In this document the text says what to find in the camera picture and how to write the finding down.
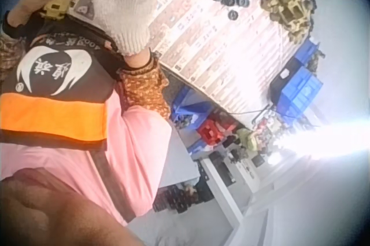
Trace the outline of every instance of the red object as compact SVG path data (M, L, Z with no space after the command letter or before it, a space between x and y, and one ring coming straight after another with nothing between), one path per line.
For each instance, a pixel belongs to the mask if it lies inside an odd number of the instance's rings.
M211 119L206 119L204 123L197 129L197 132L202 137L207 145L217 145L224 138L224 134L218 129L215 122Z
M220 109L213 111L208 119L217 122L225 131L232 132L238 126L238 122L232 116Z

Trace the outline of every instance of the orange stripe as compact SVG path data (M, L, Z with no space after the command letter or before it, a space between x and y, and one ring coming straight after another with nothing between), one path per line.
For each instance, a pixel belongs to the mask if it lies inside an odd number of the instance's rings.
M0 101L1 129L55 134L81 141L106 139L105 104L16 93L2 94Z

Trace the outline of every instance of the wrist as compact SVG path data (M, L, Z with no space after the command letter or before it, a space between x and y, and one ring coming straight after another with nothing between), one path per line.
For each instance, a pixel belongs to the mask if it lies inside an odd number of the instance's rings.
M131 55L131 56L124 56L124 59L125 59L126 64L130 68L142 68L150 60L149 47L145 47L138 54L134 54L134 55Z
M8 14L8 24L14 28L19 25L26 25L32 12L27 11L24 7L16 5Z

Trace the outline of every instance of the cable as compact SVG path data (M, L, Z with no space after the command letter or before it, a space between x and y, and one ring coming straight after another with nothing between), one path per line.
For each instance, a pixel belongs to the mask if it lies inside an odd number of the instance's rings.
M241 113L229 113L229 112L228 113L230 115L244 115L244 114L251 114L251 113L259 113L259 112L266 111L266 110L268 110L268 109L255 110L255 111L246 111L246 112L241 112ZM270 109L270 111L275 112L275 113L279 114L280 116L284 116L284 117L287 117L287 118L293 118L293 119L297 118L297 117L281 114L280 112L278 112L276 110Z

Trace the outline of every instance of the tan plastic part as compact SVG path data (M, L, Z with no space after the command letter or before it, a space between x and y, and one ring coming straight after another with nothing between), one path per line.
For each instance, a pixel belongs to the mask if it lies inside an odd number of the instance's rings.
M261 8L270 12L270 19L289 32L291 42L300 43L309 32L311 0L261 0Z
M69 9L71 0L51 0L47 3L40 15L46 19L61 20Z

